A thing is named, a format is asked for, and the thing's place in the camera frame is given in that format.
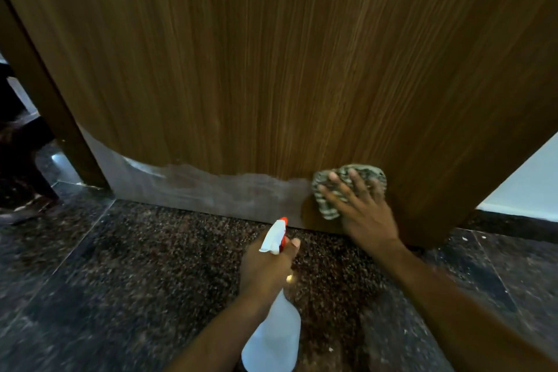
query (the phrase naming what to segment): person's right hand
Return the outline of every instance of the person's right hand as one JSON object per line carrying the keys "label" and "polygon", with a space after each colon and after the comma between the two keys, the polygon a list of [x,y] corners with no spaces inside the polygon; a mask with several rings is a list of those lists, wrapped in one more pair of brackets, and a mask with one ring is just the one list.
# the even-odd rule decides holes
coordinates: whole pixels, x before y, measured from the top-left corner
{"label": "person's right hand", "polygon": [[376,256],[389,245],[403,246],[391,209],[386,203],[382,186],[378,180],[371,182],[372,194],[363,179],[354,170],[349,176],[358,192],[358,197],[337,174],[330,172],[329,180],[339,187],[339,191],[348,200],[342,202],[325,187],[318,186],[320,193],[342,215],[343,227],[352,240],[371,256]]}

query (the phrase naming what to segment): folded rag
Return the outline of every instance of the folded rag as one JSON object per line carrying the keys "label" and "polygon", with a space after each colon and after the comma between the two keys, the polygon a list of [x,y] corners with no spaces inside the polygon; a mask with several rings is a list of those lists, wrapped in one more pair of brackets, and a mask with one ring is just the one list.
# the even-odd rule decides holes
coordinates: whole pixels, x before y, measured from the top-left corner
{"label": "folded rag", "polygon": [[387,188],[386,175],[384,174],[384,172],[380,168],[377,168],[377,167],[373,167],[373,166],[370,166],[370,165],[352,164],[352,165],[345,165],[345,166],[342,166],[342,167],[337,168],[337,169],[328,169],[326,171],[318,171],[314,174],[314,178],[312,179],[312,191],[314,192],[314,196],[316,197],[316,201],[317,201],[318,207],[320,209],[320,213],[322,214],[322,216],[325,219],[335,219],[339,216],[339,212],[337,211],[336,208],[331,206],[331,204],[326,199],[324,199],[324,196],[321,195],[321,193],[317,189],[317,186],[320,185],[320,184],[325,185],[339,199],[341,199],[343,202],[346,202],[347,199],[345,198],[344,195],[342,195],[339,192],[339,190],[337,189],[337,186],[332,185],[331,181],[328,178],[328,175],[331,171],[335,172],[336,174],[338,174],[341,181],[343,181],[345,184],[347,184],[351,188],[351,190],[354,191],[353,182],[351,181],[351,178],[349,177],[349,170],[351,168],[354,169],[356,172],[358,172],[358,174],[362,177],[362,179],[366,183],[366,186],[369,189],[371,187],[370,186],[371,179],[376,178],[376,179],[378,179],[378,181],[380,181],[380,184],[382,185],[383,190],[386,191],[386,188]]}

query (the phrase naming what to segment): translucent plastic bottle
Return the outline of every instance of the translucent plastic bottle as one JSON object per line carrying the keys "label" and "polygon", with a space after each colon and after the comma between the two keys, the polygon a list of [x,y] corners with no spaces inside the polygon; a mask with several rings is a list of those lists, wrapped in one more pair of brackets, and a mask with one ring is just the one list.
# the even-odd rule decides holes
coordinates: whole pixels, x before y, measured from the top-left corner
{"label": "translucent plastic bottle", "polygon": [[[287,218],[273,224],[260,251],[279,254],[284,244]],[[298,356],[300,315],[279,293],[266,319],[258,326],[242,350],[242,363],[248,372],[291,372]]]}

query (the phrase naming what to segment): person's left arm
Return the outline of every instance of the person's left arm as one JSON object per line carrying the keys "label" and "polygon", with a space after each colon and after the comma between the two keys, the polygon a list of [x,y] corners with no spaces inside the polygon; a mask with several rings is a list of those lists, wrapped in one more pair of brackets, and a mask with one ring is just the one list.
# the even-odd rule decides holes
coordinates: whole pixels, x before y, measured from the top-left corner
{"label": "person's left arm", "polygon": [[240,295],[214,318],[164,372],[203,370],[228,372],[242,348],[266,318],[283,288],[300,246],[288,241],[279,255],[259,251],[267,231],[254,241],[242,258]]}

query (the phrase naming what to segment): bottle body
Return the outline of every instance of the bottle body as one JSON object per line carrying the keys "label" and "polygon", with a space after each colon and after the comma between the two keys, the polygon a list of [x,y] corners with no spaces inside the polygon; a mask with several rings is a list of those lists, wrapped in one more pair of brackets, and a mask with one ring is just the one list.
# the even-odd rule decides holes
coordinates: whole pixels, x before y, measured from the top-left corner
{"label": "bottle body", "polygon": [[291,372],[298,356],[300,315],[279,293],[267,318],[242,349],[242,363],[248,372]]}

